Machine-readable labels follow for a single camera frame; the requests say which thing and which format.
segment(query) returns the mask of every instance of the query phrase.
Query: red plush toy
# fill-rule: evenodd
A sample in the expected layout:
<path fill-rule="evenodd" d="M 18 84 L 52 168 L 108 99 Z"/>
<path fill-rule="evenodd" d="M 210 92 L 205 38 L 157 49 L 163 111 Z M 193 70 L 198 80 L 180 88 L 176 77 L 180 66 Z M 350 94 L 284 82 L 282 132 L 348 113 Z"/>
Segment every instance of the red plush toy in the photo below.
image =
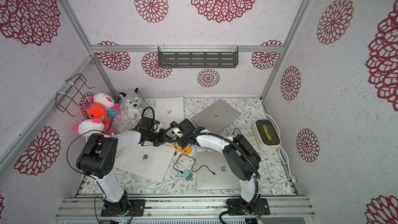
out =
<path fill-rule="evenodd" d="M 86 112 L 90 119 L 99 118 L 103 124 L 111 124 L 106 113 L 106 108 L 100 103 L 87 103 Z"/>

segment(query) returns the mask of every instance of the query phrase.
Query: husky plush toy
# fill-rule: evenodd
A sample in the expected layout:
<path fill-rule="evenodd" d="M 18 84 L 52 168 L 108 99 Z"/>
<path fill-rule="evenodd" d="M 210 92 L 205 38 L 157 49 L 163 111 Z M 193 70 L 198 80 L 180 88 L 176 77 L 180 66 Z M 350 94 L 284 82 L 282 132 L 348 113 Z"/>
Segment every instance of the husky plush toy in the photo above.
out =
<path fill-rule="evenodd" d="M 119 93 L 122 97 L 122 102 L 127 107 L 127 117 L 131 120 L 141 115 L 141 111 L 146 107 L 147 103 L 142 100 L 138 88 L 134 91 L 128 91 L 127 93 Z"/>

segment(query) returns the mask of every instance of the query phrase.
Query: patterned wall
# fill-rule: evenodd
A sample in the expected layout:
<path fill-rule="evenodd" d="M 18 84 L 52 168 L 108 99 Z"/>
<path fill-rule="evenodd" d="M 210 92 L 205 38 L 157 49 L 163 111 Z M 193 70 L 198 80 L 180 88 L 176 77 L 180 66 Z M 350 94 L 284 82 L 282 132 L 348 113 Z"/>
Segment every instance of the patterned wall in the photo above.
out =
<path fill-rule="evenodd" d="M 155 52 L 105 52 L 98 57 L 118 92 L 139 87 L 145 97 L 259 97 L 277 54 L 239 53 L 234 69 L 162 69 Z"/>
<path fill-rule="evenodd" d="M 315 0 L 266 101 L 319 223 L 398 222 L 398 0 Z"/>
<path fill-rule="evenodd" d="M 90 42 L 282 45 L 301 0 L 69 0 Z M 118 91 L 145 97 L 259 97 L 276 53 L 240 53 L 236 69 L 161 69 L 155 53 L 99 58 Z"/>
<path fill-rule="evenodd" d="M 0 31 L 2 156 L 87 55 L 55 0 L 0 0 Z M 92 66 L 84 75 L 104 91 Z M 65 152 L 77 123 L 57 110 L 2 175 L 0 223 L 49 223 L 62 199 L 75 193 L 80 176 L 68 168 Z M 71 148 L 71 161 L 82 144 Z"/>
<path fill-rule="evenodd" d="M 69 0 L 92 44 L 284 41 L 301 0 Z"/>

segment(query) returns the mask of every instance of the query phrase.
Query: white plush toy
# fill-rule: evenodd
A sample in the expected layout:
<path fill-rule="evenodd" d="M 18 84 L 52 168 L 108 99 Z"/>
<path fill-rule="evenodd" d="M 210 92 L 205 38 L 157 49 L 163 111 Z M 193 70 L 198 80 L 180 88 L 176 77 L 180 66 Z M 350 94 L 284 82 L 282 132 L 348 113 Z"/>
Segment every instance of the white plush toy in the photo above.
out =
<path fill-rule="evenodd" d="M 138 88 L 127 93 L 119 93 L 119 95 L 122 98 L 122 102 L 127 107 L 127 117 L 129 119 L 133 120 L 141 115 L 141 111 L 146 107 L 147 103 L 142 100 Z"/>
<path fill-rule="evenodd" d="M 99 118 L 95 119 L 86 119 L 85 121 L 82 121 L 78 126 L 73 127 L 73 131 L 78 132 L 80 135 L 83 133 L 87 132 L 86 134 L 83 134 L 83 137 L 90 137 L 94 133 L 102 134 L 101 131 L 106 132 L 106 130 L 109 128 L 108 124 L 103 124 Z M 109 130 L 106 132 L 108 134 L 113 134 L 115 133 L 114 130 Z"/>
<path fill-rule="evenodd" d="M 106 93 L 97 93 L 90 98 L 90 101 L 102 104 L 107 111 L 108 117 L 115 117 L 120 113 L 120 109 L 118 108 L 119 104 L 115 104 L 115 101 L 112 99 L 112 97 Z"/>

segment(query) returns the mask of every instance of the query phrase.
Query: yellow power strip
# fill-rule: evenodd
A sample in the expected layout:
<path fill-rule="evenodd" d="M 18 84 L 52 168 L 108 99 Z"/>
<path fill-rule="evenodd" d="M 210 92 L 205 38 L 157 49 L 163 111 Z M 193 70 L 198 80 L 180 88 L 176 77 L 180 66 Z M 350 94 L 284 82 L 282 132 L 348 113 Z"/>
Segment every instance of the yellow power strip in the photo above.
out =
<path fill-rule="evenodd" d="M 189 147 L 189 146 L 186 146 L 184 149 L 181 149 L 181 147 L 178 146 L 177 142 L 171 143 L 171 144 L 172 144 L 172 146 L 176 147 L 176 149 L 179 150 L 182 154 L 185 154 L 185 155 L 187 155 L 187 156 L 188 156 L 188 155 L 191 153 L 191 151 L 192 151 L 192 148 Z"/>

